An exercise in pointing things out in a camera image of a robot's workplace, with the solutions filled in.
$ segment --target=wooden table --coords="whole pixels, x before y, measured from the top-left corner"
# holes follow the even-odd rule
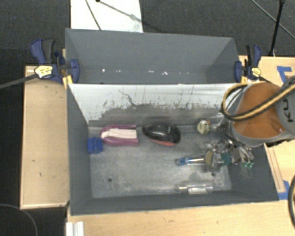
[[[259,68],[268,80],[282,85],[277,66],[295,74],[295,58],[263,57]],[[27,67],[27,75],[32,73]],[[26,82],[20,207],[61,207],[69,200],[68,158],[64,137],[64,88],[51,81]],[[43,118],[49,116],[51,122]],[[268,151],[278,186],[295,174],[295,140]],[[84,222],[85,236],[96,235],[295,235],[287,201],[162,211],[71,217]]]

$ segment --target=clear plastic tube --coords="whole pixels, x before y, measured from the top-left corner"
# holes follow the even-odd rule
[[[213,192],[213,185],[209,181],[183,182],[177,186],[180,193],[189,194],[210,194]]]

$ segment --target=small round object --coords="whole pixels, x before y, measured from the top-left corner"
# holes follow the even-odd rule
[[[212,150],[210,150],[208,153],[206,153],[206,156],[205,156],[205,162],[210,167],[212,166],[213,156],[214,156],[214,152]]]
[[[210,128],[211,128],[211,124],[208,120],[200,121],[197,126],[198,132],[202,135],[206,135],[210,131]]]

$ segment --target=clamp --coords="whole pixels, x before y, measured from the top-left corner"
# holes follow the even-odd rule
[[[247,58],[245,59],[245,66],[242,66],[240,61],[236,61],[234,67],[234,76],[237,83],[243,79],[256,81],[260,78],[261,71],[258,68],[259,61],[261,60],[261,49],[257,45],[246,45]]]
[[[39,79],[50,79],[58,83],[62,83],[62,70],[66,70],[66,75],[71,75],[72,82],[77,83],[80,75],[80,67],[77,59],[71,59],[69,64],[65,63],[65,59],[59,51],[53,54],[53,39],[37,39],[30,45],[31,54],[37,59],[39,67],[35,69],[35,73]],[[57,63],[53,62],[53,55],[57,59]]]

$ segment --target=wooden board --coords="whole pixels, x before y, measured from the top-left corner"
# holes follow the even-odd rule
[[[34,67],[26,67],[26,76]],[[65,154],[63,85],[34,79],[25,83],[21,209],[62,207],[69,200]]]

